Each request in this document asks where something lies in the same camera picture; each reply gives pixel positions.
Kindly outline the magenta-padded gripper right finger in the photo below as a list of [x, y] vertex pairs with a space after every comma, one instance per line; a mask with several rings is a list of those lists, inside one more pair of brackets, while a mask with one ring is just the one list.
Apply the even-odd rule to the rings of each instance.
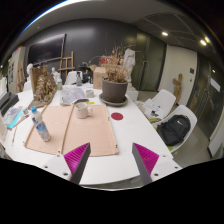
[[143, 185], [150, 184], [181, 170], [181, 167], [169, 156], [158, 155], [137, 143], [132, 145], [132, 154]]

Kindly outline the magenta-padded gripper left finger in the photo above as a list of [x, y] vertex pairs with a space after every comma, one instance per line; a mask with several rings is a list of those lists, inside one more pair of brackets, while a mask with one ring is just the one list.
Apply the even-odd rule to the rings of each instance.
[[65, 155], [53, 156], [42, 166], [42, 169], [74, 184], [79, 184], [90, 152], [90, 144], [86, 143]]

